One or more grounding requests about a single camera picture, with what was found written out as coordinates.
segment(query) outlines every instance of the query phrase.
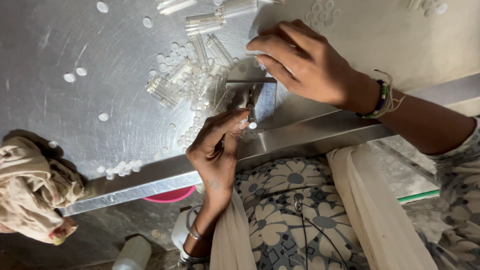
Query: black cable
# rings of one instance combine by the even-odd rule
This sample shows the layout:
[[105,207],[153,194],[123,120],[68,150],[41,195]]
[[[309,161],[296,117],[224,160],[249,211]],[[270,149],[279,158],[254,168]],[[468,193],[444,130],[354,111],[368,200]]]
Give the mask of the black cable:
[[332,246],[334,247],[334,249],[336,250],[336,252],[337,252],[338,255],[340,256],[340,258],[342,259],[343,263],[345,264],[345,267],[346,267],[345,269],[348,270],[348,265],[347,265],[347,263],[346,263],[345,260],[343,259],[342,255],[340,254],[340,251],[337,249],[337,247],[336,247],[335,244],[332,242],[332,240],[330,240],[330,238],[329,238],[324,232],[322,232],[322,230],[320,230],[320,228],[318,228],[315,224],[313,224],[310,220],[308,220],[308,218],[305,218],[305,220],[308,221],[308,222],[310,222],[311,225],[313,225],[315,228],[317,228],[317,230],[318,230],[319,232],[321,232],[321,233],[330,241],[330,243],[332,244]]
[[303,235],[305,236],[305,270],[308,270],[308,253],[307,253],[307,231],[305,230],[305,223],[303,222],[303,215],[301,219],[301,224],[303,226]]

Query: stainless steel table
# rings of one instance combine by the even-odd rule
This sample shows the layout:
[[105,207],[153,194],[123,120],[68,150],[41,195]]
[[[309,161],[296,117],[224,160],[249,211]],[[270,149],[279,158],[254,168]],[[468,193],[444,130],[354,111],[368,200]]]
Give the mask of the stainless steel table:
[[[192,125],[189,104],[183,101],[171,111],[149,96],[145,85],[148,71],[158,69],[156,55],[169,53],[174,41],[187,41],[185,17],[213,12],[213,1],[199,0],[169,16],[160,15],[153,0],[105,2],[108,13],[100,13],[96,1],[0,3],[0,134],[23,129],[57,141],[64,158],[90,180],[90,199],[62,209],[65,215],[200,182],[176,145]],[[265,72],[254,68],[254,58],[245,56],[245,44],[265,25],[303,18],[311,5],[311,1],[289,0],[286,6],[262,3],[258,13],[236,17],[215,32],[231,55],[247,66],[245,73],[232,71],[229,79],[265,77]],[[152,28],[143,26],[146,16],[152,18]],[[63,75],[74,73],[76,67],[86,68],[87,76],[67,83]],[[103,112],[110,116],[106,122],[97,117]],[[170,130],[170,123],[177,128]],[[364,122],[351,113],[289,94],[279,85],[271,131],[242,147],[239,168],[388,135],[377,122]],[[169,153],[154,160],[162,147],[168,147]],[[99,165],[113,167],[121,160],[142,160],[147,165],[113,181],[96,172]]]

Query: plastic bottle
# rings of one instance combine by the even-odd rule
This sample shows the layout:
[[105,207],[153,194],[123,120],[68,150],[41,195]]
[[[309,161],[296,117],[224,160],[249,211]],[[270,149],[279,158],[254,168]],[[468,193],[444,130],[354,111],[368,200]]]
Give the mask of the plastic bottle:
[[120,251],[112,270],[145,270],[152,246],[142,236],[128,240]]

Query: person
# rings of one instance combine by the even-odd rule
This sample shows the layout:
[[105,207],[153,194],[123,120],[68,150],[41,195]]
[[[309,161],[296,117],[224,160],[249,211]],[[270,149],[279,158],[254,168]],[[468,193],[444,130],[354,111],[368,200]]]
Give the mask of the person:
[[[247,49],[265,52],[258,62],[291,93],[361,115],[372,113],[381,98],[377,81],[352,69],[324,36],[300,20],[262,31]],[[436,162],[441,196],[449,203],[443,220],[451,229],[438,243],[420,235],[426,248],[439,269],[480,269],[479,120],[401,92],[393,91],[393,98],[403,100],[378,120]],[[208,258],[216,222],[235,188],[250,223],[258,269],[332,270],[345,269],[344,264],[369,269],[325,159],[282,159],[235,174],[238,140],[247,124],[241,120],[248,113],[239,109],[207,119],[187,150],[205,196],[192,226],[202,237],[187,237],[183,248],[190,257],[183,262],[192,266]],[[322,232],[302,226],[295,199],[302,199],[303,214]]]

